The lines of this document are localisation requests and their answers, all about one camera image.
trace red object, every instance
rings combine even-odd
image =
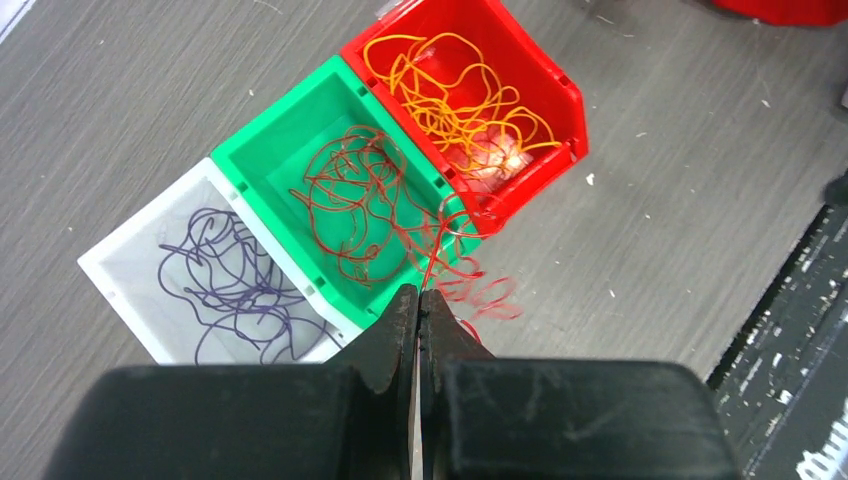
[[[480,181],[469,179],[451,167],[447,158],[451,152],[439,151],[363,60],[365,45],[376,38],[396,34],[432,38],[444,32],[461,35],[476,45],[503,84],[517,88],[521,104],[544,118],[554,138],[562,142],[558,148],[528,152],[533,156],[529,165],[492,191],[493,195],[489,191],[475,195],[475,188],[480,191]],[[380,72],[387,72],[408,46],[401,41],[373,47],[372,65]],[[341,55],[456,190],[482,234],[497,232],[521,207],[589,152],[580,90],[497,0],[406,2],[345,45]],[[469,64],[467,52],[460,54],[451,49],[435,49],[419,62],[423,70],[446,78],[457,77]],[[468,87],[467,92],[461,91],[459,95],[467,93],[472,98],[485,95],[482,82],[476,86],[477,90],[471,91],[473,88]]]
[[[473,325],[466,322],[465,320],[460,320],[459,324],[462,325],[463,327],[465,327],[465,331],[470,333],[471,336],[474,337],[474,340],[477,340],[477,343],[479,343],[481,345],[483,344],[483,340],[480,339],[480,334],[477,333],[477,329],[474,328]]]
[[[848,19],[848,0],[713,0],[771,25],[829,27]]]

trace plastic storage bin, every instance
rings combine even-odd
[[[845,0],[713,0],[713,3],[772,25],[829,27],[848,19]]]
[[[299,290],[309,300],[291,306],[288,314],[321,326],[327,320],[330,325],[327,325],[326,333],[299,320],[292,322],[294,338],[289,333],[279,335],[279,321],[270,317],[259,321],[255,315],[228,318],[220,322],[218,327],[210,328],[201,324],[200,320],[208,325],[224,316],[214,310],[214,299],[204,305],[202,301],[189,303],[166,293],[163,285],[180,295],[185,288],[198,290],[189,277],[187,260],[172,257],[173,261],[163,261],[169,251],[160,245],[179,245],[186,237],[188,219],[204,208],[237,214],[259,246],[268,253],[273,252],[271,256],[274,262],[285,275],[284,286],[292,291],[292,295],[296,295],[297,290],[293,287],[295,283],[300,284]],[[215,217],[214,221],[218,223],[204,223],[199,227],[207,228],[204,233],[193,229],[193,234],[197,238],[212,238],[216,234],[215,228],[221,231],[222,226],[220,216]],[[248,234],[244,229],[241,231],[244,236]],[[234,259],[233,263],[234,260],[230,258],[223,257],[223,265],[229,263],[228,268],[237,268],[238,261]],[[265,271],[264,267],[269,266],[270,258],[257,258],[261,258],[258,262],[264,264]],[[361,329],[320,297],[210,159],[201,161],[183,175],[80,257],[78,263],[153,359],[160,364],[291,362],[292,358],[284,351],[289,345],[293,346],[295,356],[303,355],[299,361],[322,362],[335,354],[339,346],[344,346],[361,332]],[[213,266],[211,262],[192,265],[198,266],[197,271],[208,274],[208,279],[214,278],[218,283],[223,281],[219,280],[222,273],[217,265]],[[283,279],[277,277],[275,281],[282,282]],[[267,304],[267,297],[259,295],[246,301]],[[233,321],[239,322],[238,330],[253,339],[254,343],[239,338],[232,329]]]
[[[364,50],[374,39],[389,35],[412,35],[431,38],[452,32],[475,44],[485,63],[492,67],[504,85],[514,86],[521,95],[520,104],[543,117],[551,126],[561,147],[533,150],[527,166],[503,184],[490,188],[489,195],[474,195],[486,191],[480,182],[458,172],[452,160],[467,155],[452,147],[440,152],[432,138],[419,128],[388,86],[366,67]],[[372,66],[385,74],[409,43],[384,42],[369,53]],[[410,138],[433,162],[438,170],[462,196],[466,208],[481,233],[497,231],[536,194],[567,171],[588,153],[588,138],[583,101],[577,86],[533,42],[497,0],[414,0],[400,2],[385,13],[377,23],[348,43],[341,51],[344,60],[366,82],[374,95],[409,134]],[[416,64],[436,78],[455,79],[472,59],[468,51],[453,48],[431,48],[416,59]],[[485,95],[482,81],[469,84],[465,91],[451,96],[458,108],[463,98]],[[528,125],[520,125],[527,135]]]
[[[404,245],[395,239],[369,266],[370,276],[385,276],[385,281],[364,286],[348,278],[340,270],[338,258],[316,242],[309,212],[292,194],[308,191],[304,174],[321,148],[357,125],[381,130],[394,140],[406,158],[404,180],[409,198],[436,212],[443,200],[453,195],[450,185],[338,56],[221,144],[211,157],[321,296],[364,329],[376,321],[400,285],[420,283],[421,272],[409,261],[394,270],[408,257]],[[332,151],[324,150],[324,155]],[[445,211],[450,214],[462,208],[462,202],[454,196]],[[403,199],[397,211],[399,218],[415,214]],[[354,226],[357,220],[349,215],[322,214],[315,220],[325,244],[339,246],[358,235]],[[372,226],[365,244],[380,243],[387,232],[387,223]],[[451,262],[456,261],[454,241],[446,235],[442,243]],[[479,240],[462,240],[462,251],[469,253],[478,244]],[[423,269],[427,259],[422,257],[418,263]]]

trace red bin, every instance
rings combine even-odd
[[[848,19],[848,0],[713,0],[771,25],[829,27]]]
[[[373,73],[391,69],[399,55],[407,52],[409,44],[402,40],[375,44],[369,50],[373,72],[364,58],[366,45],[378,38],[390,35],[432,38],[446,32],[461,35],[474,44],[501,82],[520,93],[520,105],[543,118],[550,125],[556,143],[561,145],[528,151],[516,160],[523,167],[498,182],[488,182],[479,175],[472,176],[467,170],[455,168],[461,161],[459,157],[468,155],[460,148],[437,146],[434,137],[422,131],[404,108],[401,93],[393,96],[389,86]],[[416,57],[416,65],[433,77],[457,78],[474,61],[470,52],[460,47],[436,48],[434,44],[426,55]],[[348,43],[341,55],[456,190],[482,234],[497,232],[521,207],[589,151],[580,90],[497,0],[403,2]],[[463,99],[470,102],[486,95],[485,89],[483,81],[460,85],[450,93],[447,103],[452,108],[461,108]],[[516,125],[522,136],[532,133],[530,125]]]

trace red wire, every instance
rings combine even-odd
[[[424,273],[422,290],[433,281],[435,288],[449,302],[466,303],[474,309],[470,320],[461,320],[460,323],[480,341],[471,322],[482,317],[511,320],[521,315],[519,307],[506,303],[515,290],[515,282],[499,278],[482,287],[478,285],[486,272],[477,260],[462,253],[461,240],[483,239],[491,234],[470,233],[468,230],[473,224],[464,210],[449,215],[445,212],[448,204],[462,203],[456,193],[443,199],[436,213],[417,203],[405,182],[406,163],[400,149],[384,132],[355,126],[341,138],[321,147],[310,159],[303,176],[306,192],[294,189],[290,192],[306,206],[316,244],[325,254],[336,259],[337,267],[345,278],[372,288],[393,278],[409,261]],[[488,193],[475,192],[473,195],[483,197],[487,202],[500,201]],[[403,215],[398,213],[401,201],[411,206]],[[339,232],[328,229],[326,218],[318,218],[319,212],[347,215],[352,227],[350,232],[343,232],[349,233],[349,236],[342,235],[342,238],[349,240],[342,241],[338,248],[329,245],[322,238],[321,231],[330,231],[337,238]],[[401,220],[411,220],[413,226]],[[318,228],[320,222],[325,223],[321,230]],[[373,222],[382,222],[387,227],[383,238],[371,238],[375,228]],[[334,222],[333,228],[341,224]],[[456,266],[443,258],[447,253],[447,249],[442,249],[446,235],[454,237]],[[373,274],[371,264],[395,239],[403,245],[407,255],[398,259],[397,265],[387,272]],[[426,268],[421,268],[420,261],[425,258]],[[470,271],[461,270],[463,265],[470,266]],[[456,278],[445,279],[443,276],[446,274]],[[499,296],[491,300],[484,298],[499,287],[502,288]]]

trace orange wire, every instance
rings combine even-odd
[[[451,39],[469,48],[475,58],[453,81],[442,82],[417,64],[420,59],[432,55],[431,50],[435,50],[437,42]],[[380,73],[372,65],[371,49],[392,40],[409,41],[411,44],[406,53],[394,59],[388,73]],[[523,168],[523,165],[519,168],[514,164],[524,162],[528,151],[562,145],[541,116],[520,105],[518,90],[502,84],[497,73],[485,63],[482,51],[460,35],[445,32],[430,39],[412,35],[387,35],[365,45],[363,60],[366,68],[388,86],[392,95],[402,98],[401,104],[407,113],[442,152],[454,146],[462,150],[467,163],[452,161],[452,164],[466,175],[486,178],[500,174],[505,179],[510,178]],[[449,104],[451,91],[475,71],[480,74],[485,87],[483,100],[472,106],[452,107]],[[439,92],[439,95],[423,93],[425,85]],[[505,113],[501,111],[510,107]],[[529,132],[522,131],[515,123],[517,120],[528,122]],[[512,145],[507,148],[504,143]]]

